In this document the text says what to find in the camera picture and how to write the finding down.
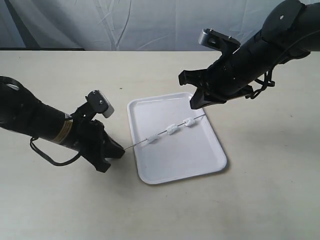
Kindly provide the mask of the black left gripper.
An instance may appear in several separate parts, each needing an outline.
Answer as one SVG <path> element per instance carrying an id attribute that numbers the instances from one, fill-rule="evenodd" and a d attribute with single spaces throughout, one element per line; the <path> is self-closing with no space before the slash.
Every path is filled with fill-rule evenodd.
<path id="1" fill-rule="evenodd" d="M 125 150 L 105 132 L 104 125 L 94 119 L 97 113 L 87 101 L 67 118 L 72 127 L 66 137 L 66 147 L 77 151 L 96 171 L 105 173 L 111 166 L 105 159 L 120 159 Z"/>

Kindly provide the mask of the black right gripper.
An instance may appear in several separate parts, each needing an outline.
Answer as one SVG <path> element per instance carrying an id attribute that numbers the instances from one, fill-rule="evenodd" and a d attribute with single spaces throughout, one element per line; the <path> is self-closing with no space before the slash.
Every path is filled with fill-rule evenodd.
<path id="1" fill-rule="evenodd" d="M 197 87 L 189 105 L 192 110 L 198 110 L 235 98 L 256 98 L 273 86 L 272 71 L 273 45 L 248 41 L 234 52 L 222 52 L 207 69 L 183 70 L 178 81 L 180 86 Z"/>

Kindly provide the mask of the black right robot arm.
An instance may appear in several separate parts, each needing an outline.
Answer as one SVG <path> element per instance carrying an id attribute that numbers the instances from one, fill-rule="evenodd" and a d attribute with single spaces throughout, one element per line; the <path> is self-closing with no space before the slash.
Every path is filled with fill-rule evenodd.
<path id="1" fill-rule="evenodd" d="M 272 75 L 277 65 L 319 52 L 320 4 L 284 0 L 244 44 L 211 28 L 202 30 L 199 44 L 221 56 L 208 68 L 179 74 L 181 86 L 196 87 L 190 108 L 198 110 L 241 97 L 253 100 L 275 86 Z"/>

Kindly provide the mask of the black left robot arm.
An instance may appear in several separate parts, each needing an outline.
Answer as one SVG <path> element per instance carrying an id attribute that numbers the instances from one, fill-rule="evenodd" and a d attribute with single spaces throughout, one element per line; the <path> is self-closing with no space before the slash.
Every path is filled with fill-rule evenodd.
<path id="1" fill-rule="evenodd" d="M 72 114 L 67 114 L 36 98 L 19 81 L 0 78 L 1 128 L 30 136 L 30 148 L 56 167 L 74 163 L 80 157 L 105 173 L 111 166 L 110 159 L 120 159 L 125 149 L 105 131 L 105 126 L 94 117 L 109 118 L 114 108 L 100 90 L 91 91 L 86 102 Z M 68 161 L 56 162 L 41 151 L 34 142 L 43 139 L 74 150 L 77 154 Z"/>

